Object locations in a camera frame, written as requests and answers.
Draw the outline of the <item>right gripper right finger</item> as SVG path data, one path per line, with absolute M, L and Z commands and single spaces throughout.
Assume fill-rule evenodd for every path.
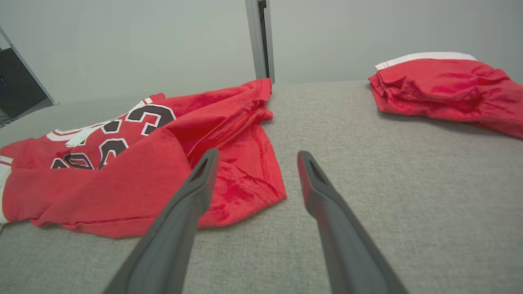
M 406 294 L 402 281 L 310 152 L 297 154 L 304 205 L 316 220 L 333 294 Z

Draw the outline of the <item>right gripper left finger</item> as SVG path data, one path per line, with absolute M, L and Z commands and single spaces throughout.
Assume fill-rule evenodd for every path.
M 200 218 L 210 207 L 219 151 L 208 149 L 105 289 L 106 294 L 181 294 Z

